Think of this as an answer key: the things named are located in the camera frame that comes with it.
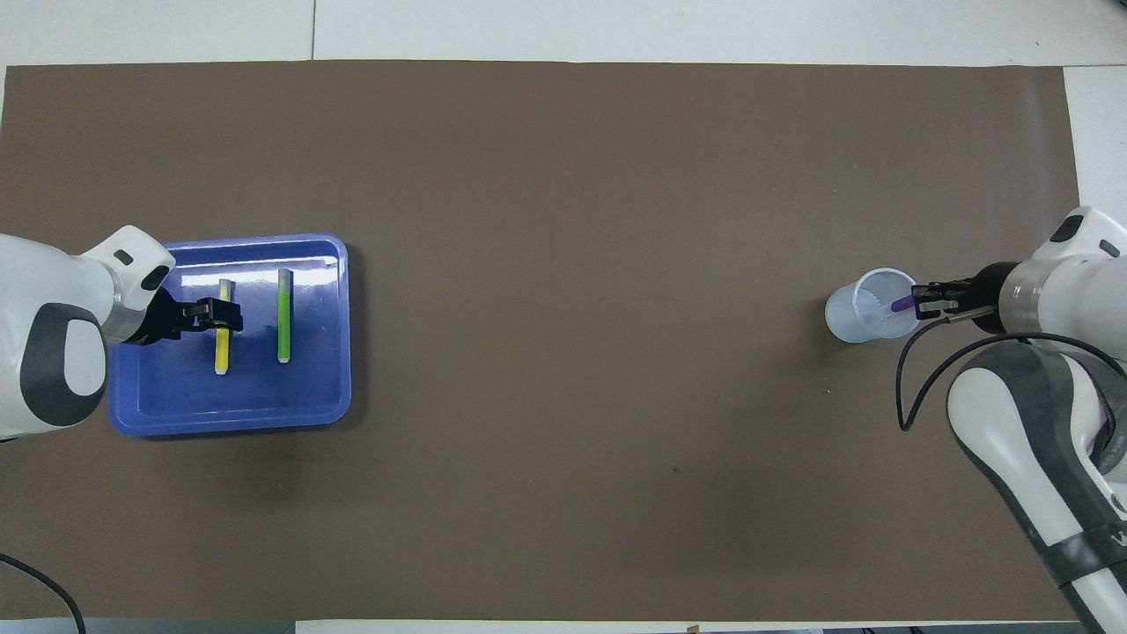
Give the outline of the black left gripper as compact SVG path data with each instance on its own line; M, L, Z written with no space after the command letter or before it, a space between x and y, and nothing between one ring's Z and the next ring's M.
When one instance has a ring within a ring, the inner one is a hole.
M144 320L132 336L132 343L147 346L162 340L180 340L181 333L198 333L215 328L241 332L243 316L240 306L230 300L181 302L165 286L160 286L145 310Z

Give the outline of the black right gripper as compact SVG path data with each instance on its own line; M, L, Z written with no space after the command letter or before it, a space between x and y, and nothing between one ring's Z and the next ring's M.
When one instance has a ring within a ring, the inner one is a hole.
M914 313L919 321L940 320L948 314L969 319L987 334L1005 334L1001 318L1001 296L1008 277L1019 264L990 264L975 273L962 293L962 280L930 282L913 286Z

